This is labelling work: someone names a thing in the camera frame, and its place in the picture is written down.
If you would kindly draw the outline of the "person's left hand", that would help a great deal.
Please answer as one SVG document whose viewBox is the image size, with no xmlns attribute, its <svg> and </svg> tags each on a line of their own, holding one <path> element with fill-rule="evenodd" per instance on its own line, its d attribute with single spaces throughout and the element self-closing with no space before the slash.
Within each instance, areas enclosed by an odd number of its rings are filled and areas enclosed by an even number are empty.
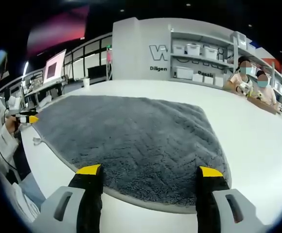
<svg viewBox="0 0 282 233">
<path fill-rule="evenodd" d="M 20 122 L 15 116 L 9 116 L 5 119 L 5 127 L 9 134 L 13 134 L 18 130 Z"/>
</svg>

